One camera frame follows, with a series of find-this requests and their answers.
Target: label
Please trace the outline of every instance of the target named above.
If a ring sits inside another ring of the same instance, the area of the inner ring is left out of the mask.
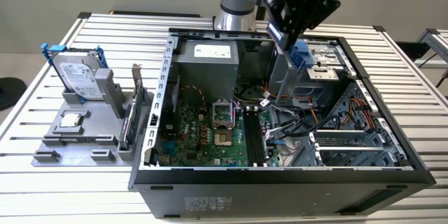
[[[228,211],[233,197],[184,197],[186,211]]]
[[[200,58],[232,58],[230,57],[230,46],[218,45],[196,45],[194,46],[194,57]]]
[[[270,93],[265,91],[265,92],[262,93],[262,96],[264,96],[264,98],[269,98]]]
[[[60,67],[74,93],[85,99],[102,99],[90,68],[80,63],[61,63]]]
[[[260,105],[264,107],[269,104],[269,100],[268,99],[264,99],[261,102],[260,102]]]

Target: aluminum table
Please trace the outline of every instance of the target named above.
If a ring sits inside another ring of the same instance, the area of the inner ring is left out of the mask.
[[[264,31],[265,26],[258,22],[257,30]],[[76,48],[101,45],[122,89],[133,87],[130,68],[140,64],[150,91],[157,84],[169,27],[210,29],[212,20],[92,14],[76,20],[61,44]],[[448,223],[448,101],[381,28],[320,25],[306,34],[345,37],[437,184],[368,217],[190,222]],[[61,91],[61,81],[45,64],[0,126],[0,217],[8,217],[0,222],[164,222],[154,220],[140,194],[128,191],[130,167],[30,165],[40,138],[62,104]]]

